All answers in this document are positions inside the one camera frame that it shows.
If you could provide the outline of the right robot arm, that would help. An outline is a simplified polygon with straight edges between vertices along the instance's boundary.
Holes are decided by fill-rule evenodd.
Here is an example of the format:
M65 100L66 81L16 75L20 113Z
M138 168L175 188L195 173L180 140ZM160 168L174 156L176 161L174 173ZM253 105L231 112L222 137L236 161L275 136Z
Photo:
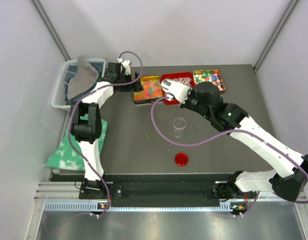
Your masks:
M308 154L285 146L241 107L224 102L218 87L211 82L195 87L176 82L169 88L169 94L179 101L181 108L198 113L217 131L245 144L273 168L271 171L235 172L226 184L231 197L239 198L246 192L273 191L289 202L297 200L308 181Z

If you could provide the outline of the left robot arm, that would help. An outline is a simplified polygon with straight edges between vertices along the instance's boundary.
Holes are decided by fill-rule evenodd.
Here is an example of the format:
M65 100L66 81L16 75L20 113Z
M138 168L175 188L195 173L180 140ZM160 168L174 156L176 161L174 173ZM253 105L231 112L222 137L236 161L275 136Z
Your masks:
M110 62L104 77L96 82L90 93L71 107L69 135L78 142L85 167L79 192L82 200L99 200L109 196L100 160L99 142L103 129L100 109L115 93L115 88L123 92L139 92L143 89L138 73L132 80L130 62L121 58L118 63Z

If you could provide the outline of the gold tin of gummy candies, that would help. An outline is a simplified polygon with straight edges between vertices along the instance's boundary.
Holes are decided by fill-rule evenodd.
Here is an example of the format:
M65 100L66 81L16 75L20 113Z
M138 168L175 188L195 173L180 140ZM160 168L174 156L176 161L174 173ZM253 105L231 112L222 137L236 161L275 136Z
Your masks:
M135 105L146 105L155 102L163 97L161 88L161 77L159 75L142 76L140 83L142 91L133 93L133 101Z

